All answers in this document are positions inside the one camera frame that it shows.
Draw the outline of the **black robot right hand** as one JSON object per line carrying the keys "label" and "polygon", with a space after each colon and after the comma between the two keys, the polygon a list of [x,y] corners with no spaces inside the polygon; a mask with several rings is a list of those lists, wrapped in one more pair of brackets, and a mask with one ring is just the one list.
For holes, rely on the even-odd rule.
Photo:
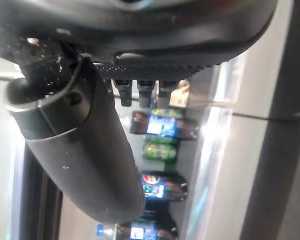
{"label": "black robot right hand", "polygon": [[145,197],[109,92],[132,80],[163,93],[229,61],[266,31],[275,0],[0,0],[0,58],[23,78],[6,108],[58,188],[89,217],[139,217]]}

